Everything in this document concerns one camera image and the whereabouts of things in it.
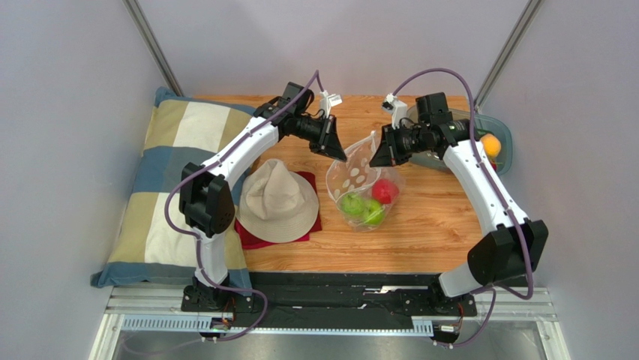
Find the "red apple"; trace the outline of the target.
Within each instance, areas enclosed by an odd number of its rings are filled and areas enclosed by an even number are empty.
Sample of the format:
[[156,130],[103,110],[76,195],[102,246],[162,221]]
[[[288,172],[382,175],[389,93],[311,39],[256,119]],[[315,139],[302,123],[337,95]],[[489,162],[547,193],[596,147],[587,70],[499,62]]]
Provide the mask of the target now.
[[384,205],[392,204],[399,193],[399,187],[386,178],[377,180],[371,188],[371,196]]

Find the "clear polka dot zip bag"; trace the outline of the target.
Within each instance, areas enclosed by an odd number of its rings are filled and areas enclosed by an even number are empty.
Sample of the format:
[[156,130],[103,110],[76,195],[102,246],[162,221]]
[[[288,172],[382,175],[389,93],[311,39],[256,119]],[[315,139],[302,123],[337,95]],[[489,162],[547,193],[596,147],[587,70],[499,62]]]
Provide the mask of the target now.
[[[353,143],[346,148],[346,161],[335,160],[328,168],[325,175],[325,183],[328,195],[341,213],[343,219],[355,232],[368,232],[377,229],[388,217],[394,204],[405,187],[404,177],[394,167],[370,167],[369,161],[380,144],[380,136],[375,130],[368,136]],[[379,226],[364,224],[362,216],[349,217],[339,207],[339,202],[344,194],[357,193],[365,200],[373,199],[371,188],[379,179],[393,181],[400,190],[399,195],[392,204],[384,205],[385,219]]]

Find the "green artichoke toy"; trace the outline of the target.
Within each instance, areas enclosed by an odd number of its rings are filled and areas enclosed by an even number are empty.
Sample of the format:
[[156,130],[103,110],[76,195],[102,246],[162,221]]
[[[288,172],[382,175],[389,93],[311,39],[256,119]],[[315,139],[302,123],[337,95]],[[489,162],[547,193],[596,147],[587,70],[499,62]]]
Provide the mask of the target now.
[[340,198],[339,207],[349,217],[360,217],[365,211],[365,198],[359,193],[346,193]]

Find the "green apple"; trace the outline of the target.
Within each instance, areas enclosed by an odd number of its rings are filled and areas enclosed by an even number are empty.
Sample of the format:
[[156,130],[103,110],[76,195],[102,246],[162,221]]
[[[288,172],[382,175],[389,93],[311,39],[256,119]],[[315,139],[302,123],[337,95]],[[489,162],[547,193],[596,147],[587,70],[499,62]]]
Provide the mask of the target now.
[[369,226],[379,226],[386,217],[383,204],[375,199],[366,199],[364,201],[364,211],[362,219],[364,224]]

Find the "orange fruit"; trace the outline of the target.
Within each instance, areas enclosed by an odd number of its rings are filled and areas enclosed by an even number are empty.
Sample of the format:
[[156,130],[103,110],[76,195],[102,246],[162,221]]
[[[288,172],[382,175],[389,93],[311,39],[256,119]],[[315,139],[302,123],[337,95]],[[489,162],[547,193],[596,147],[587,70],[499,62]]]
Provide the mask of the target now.
[[480,139],[481,144],[484,147],[486,155],[491,159],[496,159],[502,151],[502,143],[492,133],[487,133]]

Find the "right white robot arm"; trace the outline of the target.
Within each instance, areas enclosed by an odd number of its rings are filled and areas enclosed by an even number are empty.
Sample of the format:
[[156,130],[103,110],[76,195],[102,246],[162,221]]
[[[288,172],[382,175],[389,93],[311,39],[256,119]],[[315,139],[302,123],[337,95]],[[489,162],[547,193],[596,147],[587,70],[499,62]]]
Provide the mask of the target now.
[[391,124],[382,127],[370,166],[395,167],[418,153],[436,154],[466,192],[482,234],[465,263],[435,276],[428,287],[430,307],[443,313],[477,290],[521,276],[532,287],[548,239],[546,224],[531,220],[509,195],[480,140],[482,131],[455,117],[443,93],[418,97],[415,107],[417,122],[410,124],[408,106],[395,94],[385,97],[382,109]]

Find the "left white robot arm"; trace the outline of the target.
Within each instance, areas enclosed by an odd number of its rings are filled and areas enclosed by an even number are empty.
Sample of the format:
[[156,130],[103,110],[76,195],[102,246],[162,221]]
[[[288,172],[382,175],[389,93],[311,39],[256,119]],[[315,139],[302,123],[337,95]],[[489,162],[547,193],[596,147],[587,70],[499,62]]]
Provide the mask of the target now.
[[186,312],[222,311],[235,294],[248,289],[230,287],[224,259],[225,232],[234,223],[232,190],[240,176],[266,150],[287,136],[308,141],[314,154],[338,161],[347,156],[337,134],[332,107],[342,103],[339,94],[322,90],[319,112],[307,112],[316,95],[290,82],[283,94],[257,107],[246,128],[214,157],[201,164],[188,163],[178,187],[178,210],[187,225],[185,233],[196,242],[196,271],[183,292],[181,309]]

